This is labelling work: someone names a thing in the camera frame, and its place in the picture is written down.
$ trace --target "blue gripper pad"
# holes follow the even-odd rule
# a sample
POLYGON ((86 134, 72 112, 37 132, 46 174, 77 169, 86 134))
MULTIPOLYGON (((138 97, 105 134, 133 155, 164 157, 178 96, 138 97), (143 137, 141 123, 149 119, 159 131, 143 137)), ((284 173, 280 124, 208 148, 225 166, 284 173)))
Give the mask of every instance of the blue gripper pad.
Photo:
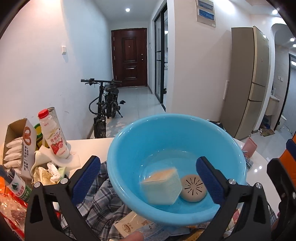
POLYGON ((217 171, 217 170, 215 170, 214 167, 211 165, 211 163, 204 156, 202 156, 198 158, 196 161, 196 171, 200 176, 200 178, 202 179, 205 187, 207 188, 207 191, 209 192, 213 202, 215 204, 222 205, 225 202, 225 196, 224 196, 225 189, 223 188, 223 186, 220 184, 220 182, 218 181, 218 179, 215 177, 213 173, 213 171, 217 171))
POLYGON ((101 169, 101 161, 97 156, 92 156, 82 169, 77 170, 70 181, 74 185, 71 187, 73 205, 82 203, 91 185, 98 176, 101 169))
POLYGON ((292 139, 289 139, 286 143, 286 149, 296 161, 296 144, 292 139))

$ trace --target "tabletop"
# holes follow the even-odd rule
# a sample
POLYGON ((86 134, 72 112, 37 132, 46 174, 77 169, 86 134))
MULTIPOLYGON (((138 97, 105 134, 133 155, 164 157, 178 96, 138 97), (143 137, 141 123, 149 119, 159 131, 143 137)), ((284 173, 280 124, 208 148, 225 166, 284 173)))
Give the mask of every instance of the tabletop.
MULTIPOLYGON (((83 166, 92 155, 99 157, 101 163, 105 162, 107 160, 108 150, 112 141, 113 138, 103 138, 73 140, 67 142, 71 145, 71 149, 73 148, 77 152, 80 158, 80 164, 83 166)), ((238 140, 235 141, 241 148, 243 147, 243 142, 238 140)), ((254 162, 254 164, 247 173, 247 182, 252 186, 257 182, 262 184, 267 201, 277 214, 279 212, 278 205, 281 200, 272 181, 266 173, 268 162, 257 151, 255 151, 250 159, 254 162)), ((70 171, 69 176, 71 177, 76 170, 77 169, 70 171)))

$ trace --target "door frame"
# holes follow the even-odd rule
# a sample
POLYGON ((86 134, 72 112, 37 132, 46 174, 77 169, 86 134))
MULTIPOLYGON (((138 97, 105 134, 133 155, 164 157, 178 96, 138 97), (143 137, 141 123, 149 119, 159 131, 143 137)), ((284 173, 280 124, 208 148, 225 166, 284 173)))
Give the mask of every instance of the door frame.
POLYGON ((277 126, 279 125, 279 121, 281 120, 281 116, 282 116, 282 114, 284 112, 284 108, 285 108, 285 105, 286 105, 286 100, 287 100, 287 97, 288 97, 289 86, 290 86, 290 77, 291 77, 291 57, 296 58, 296 56, 289 53, 289 75, 288 75, 287 90, 286 90, 286 95, 285 95, 285 99, 284 99, 284 102, 283 102, 283 106, 282 106, 281 112, 279 114, 279 118, 278 118, 278 120, 276 122, 276 125, 274 127, 274 131, 276 130, 277 126))
POLYGON ((147 28, 124 28, 124 29, 117 29, 117 30, 111 30, 111 55, 112 55, 112 70, 113 70, 113 79, 117 79, 116 77, 116 65, 114 63, 114 51, 115 51, 115 46, 114 46, 114 32, 116 31, 122 31, 122 30, 138 30, 138 29, 144 29, 145 32, 145 49, 146 51, 144 52, 144 63, 145 63, 145 86, 148 86, 148 64, 147 64, 147 28))
POLYGON ((155 55, 155 79, 154 79, 154 93, 155 96, 157 97, 157 99, 159 100, 161 106, 163 107, 164 111, 165 111, 165 106, 163 104, 163 95, 164 95, 164 82, 165 82, 165 19, 164 19, 164 13, 166 12, 166 10, 168 9, 168 5, 165 4, 164 7, 162 8, 162 10, 160 11, 160 13, 158 14, 158 16, 155 18, 154 20, 154 38, 155 38, 155 50, 154 50, 154 55, 155 55), (156 73, 156 64, 157 61, 157 48, 156 48, 156 22, 157 20, 161 18, 161 27, 160 27, 160 31, 161 31, 161 70, 160 70, 160 96, 158 96, 156 94, 156 78, 157 78, 157 73, 156 73))

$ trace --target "barcode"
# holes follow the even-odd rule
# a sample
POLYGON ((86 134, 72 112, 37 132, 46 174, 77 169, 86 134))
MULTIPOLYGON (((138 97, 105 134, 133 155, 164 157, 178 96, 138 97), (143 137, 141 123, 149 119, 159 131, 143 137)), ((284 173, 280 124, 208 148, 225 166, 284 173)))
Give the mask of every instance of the barcode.
POLYGON ((206 222, 206 223, 202 223, 202 224, 198 224, 195 227, 197 229, 206 229, 209 226, 210 222, 206 222))

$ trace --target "pink cup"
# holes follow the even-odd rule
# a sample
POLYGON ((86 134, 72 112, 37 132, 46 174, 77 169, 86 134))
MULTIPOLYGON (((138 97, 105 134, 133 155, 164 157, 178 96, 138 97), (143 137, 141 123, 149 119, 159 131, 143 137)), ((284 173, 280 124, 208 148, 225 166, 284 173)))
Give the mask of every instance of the pink cup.
POLYGON ((257 149, 257 144, 252 140, 252 138, 248 138, 244 147, 242 148, 243 151, 247 151, 244 153, 244 156, 247 158, 251 158, 254 152, 257 149))

